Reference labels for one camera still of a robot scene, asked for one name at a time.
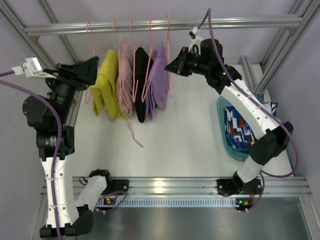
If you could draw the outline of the blue patterned trousers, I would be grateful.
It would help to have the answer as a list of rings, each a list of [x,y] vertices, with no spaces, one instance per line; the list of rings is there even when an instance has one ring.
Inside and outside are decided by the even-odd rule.
[[[242,153],[248,153],[256,137],[249,124],[234,106],[224,108],[224,124],[227,145]]]

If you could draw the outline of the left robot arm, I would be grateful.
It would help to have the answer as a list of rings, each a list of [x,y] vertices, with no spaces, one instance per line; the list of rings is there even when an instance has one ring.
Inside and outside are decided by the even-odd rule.
[[[27,125],[36,131],[36,146],[45,174],[47,219],[40,229],[43,239],[88,234],[93,228],[93,212],[101,195],[108,189],[108,170],[94,170],[78,197],[74,195],[72,163],[75,152],[75,128],[67,124],[77,92],[96,83],[99,57],[75,64],[57,64],[42,68],[36,57],[22,65],[28,78],[43,78],[50,88],[48,97],[29,94],[22,111]]]

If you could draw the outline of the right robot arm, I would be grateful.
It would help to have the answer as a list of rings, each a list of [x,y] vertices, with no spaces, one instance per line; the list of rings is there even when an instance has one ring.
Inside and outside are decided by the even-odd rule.
[[[287,148],[292,124],[282,123],[258,102],[239,72],[224,63],[223,47],[218,40],[202,40],[199,54],[183,47],[164,69],[184,77],[204,76],[208,85],[231,103],[252,129],[255,142],[248,148],[248,158],[233,175],[235,183],[243,185],[253,181],[271,159]]]

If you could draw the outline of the pink hanger of blue trousers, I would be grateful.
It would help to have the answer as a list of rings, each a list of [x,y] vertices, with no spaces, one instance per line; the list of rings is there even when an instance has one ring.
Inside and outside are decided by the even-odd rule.
[[[167,62],[168,64],[171,62],[171,44],[170,44],[170,13],[167,12],[167,30],[166,30],[166,44],[167,44]],[[168,72],[168,80],[169,80],[169,94],[170,98],[173,97],[173,89],[172,89],[172,75]]]

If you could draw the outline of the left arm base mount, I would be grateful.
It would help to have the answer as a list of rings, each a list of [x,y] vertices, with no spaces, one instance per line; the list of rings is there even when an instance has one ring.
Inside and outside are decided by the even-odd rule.
[[[94,175],[80,177],[80,184],[84,186],[78,198],[83,200],[98,200],[104,196],[123,195],[129,189],[127,179],[113,180],[111,177]]]

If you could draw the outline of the purple trousers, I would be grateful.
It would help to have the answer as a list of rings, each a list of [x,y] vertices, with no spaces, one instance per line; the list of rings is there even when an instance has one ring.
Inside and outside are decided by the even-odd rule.
[[[152,51],[151,59],[153,64],[147,78],[147,84],[150,85],[145,98],[145,118],[149,121],[153,119],[155,108],[166,108],[170,88],[169,74],[165,70],[168,64],[166,48],[163,45],[158,46]]]

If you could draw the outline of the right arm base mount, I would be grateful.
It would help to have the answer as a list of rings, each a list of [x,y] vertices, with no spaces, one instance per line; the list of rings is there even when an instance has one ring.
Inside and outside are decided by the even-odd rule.
[[[235,178],[220,178],[216,181],[219,195],[229,197],[231,195],[259,195],[262,191],[262,184],[258,178],[243,183]]]

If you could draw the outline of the pink hanger of purple trousers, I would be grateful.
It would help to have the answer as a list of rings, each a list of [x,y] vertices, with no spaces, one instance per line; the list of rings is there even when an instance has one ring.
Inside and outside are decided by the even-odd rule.
[[[142,95],[141,95],[141,102],[142,103],[145,102],[148,90],[150,88],[150,83],[148,83],[148,76],[149,76],[149,70],[150,70],[150,65],[151,65],[151,56],[152,56],[153,46],[154,46],[153,45],[153,38],[152,38],[151,24],[152,24],[152,19],[150,18],[149,22],[148,22],[148,36],[149,36],[150,50],[149,50],[149,57],[148,57],[148,62],[147,62],[146,74],[145,74],[145,82],[144,82],[144,86],[142,89]]]

